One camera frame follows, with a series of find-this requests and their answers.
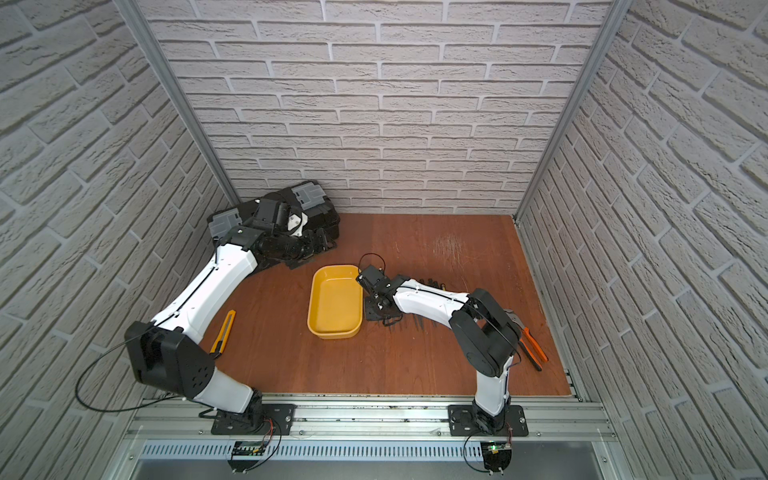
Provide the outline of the yellow plastic tray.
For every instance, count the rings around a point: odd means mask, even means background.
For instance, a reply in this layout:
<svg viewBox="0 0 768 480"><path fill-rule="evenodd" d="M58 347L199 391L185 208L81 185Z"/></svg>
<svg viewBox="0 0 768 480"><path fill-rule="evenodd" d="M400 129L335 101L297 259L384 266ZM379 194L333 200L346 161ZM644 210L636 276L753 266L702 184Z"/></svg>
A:
<svg viewBox="0 0 768 480"><path fill-rule="evenodd" d="M363 289L355 265L329 265L318 269L310 292L307 326L324 340L354 337L363 322Z"/></svg>

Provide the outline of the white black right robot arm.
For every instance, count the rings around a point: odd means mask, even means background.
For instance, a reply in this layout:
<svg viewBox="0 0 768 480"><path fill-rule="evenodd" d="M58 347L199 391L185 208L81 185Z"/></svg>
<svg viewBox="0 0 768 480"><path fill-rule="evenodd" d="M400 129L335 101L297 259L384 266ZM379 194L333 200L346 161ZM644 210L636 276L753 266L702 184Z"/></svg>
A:
<svg viewBox="0 0 768 480"><path fill-rule="evenodd" d="M477 373L475 411L492 420L501 417L521 329L488 291L449 292L401 275L390 279L374 267L359 273L357 282L377 321L412 314L449 328Z"/></svg>

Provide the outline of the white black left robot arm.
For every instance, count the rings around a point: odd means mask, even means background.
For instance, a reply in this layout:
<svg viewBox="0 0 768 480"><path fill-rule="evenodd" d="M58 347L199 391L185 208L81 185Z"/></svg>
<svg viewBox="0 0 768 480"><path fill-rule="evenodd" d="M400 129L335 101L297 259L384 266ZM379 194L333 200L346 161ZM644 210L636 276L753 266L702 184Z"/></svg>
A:
<svg viewBox="0 0 768 480"><path fill-rule="evenodd" d="M293 192L262 197L216 236L214 255L182 293L148 322L125 333L135 379L144 385L219 411L243 414L256 391L215 365L200 345L208 326L238 285L255 272L283 263L296 268L331 250L340 217L327 197L301 200Z"/></svg>

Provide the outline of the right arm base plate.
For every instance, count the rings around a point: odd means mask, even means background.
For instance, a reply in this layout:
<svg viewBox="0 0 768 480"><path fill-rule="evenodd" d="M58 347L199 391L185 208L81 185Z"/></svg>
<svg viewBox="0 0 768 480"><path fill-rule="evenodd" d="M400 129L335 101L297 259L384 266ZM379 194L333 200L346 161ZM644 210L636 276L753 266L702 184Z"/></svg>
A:
<svg viewBox="0 0 768 480"><path fill-rule="evenodd" d="M454 437L472 435L527 437L529 429L523 408L507 404L493 416L475 403L447 407L450 434Z"/></svg>

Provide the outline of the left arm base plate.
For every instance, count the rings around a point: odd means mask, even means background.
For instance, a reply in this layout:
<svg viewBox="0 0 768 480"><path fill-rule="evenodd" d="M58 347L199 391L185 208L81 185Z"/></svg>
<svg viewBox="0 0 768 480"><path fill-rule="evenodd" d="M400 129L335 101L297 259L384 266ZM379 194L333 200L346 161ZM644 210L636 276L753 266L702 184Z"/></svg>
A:
<svg viewBox="0 0 768 480"><path fill-rule="evenodd" d="M289 435L295 416L295 404L262 404L249 406L244 413L218 411L213 418L212 435Z"/></svg>

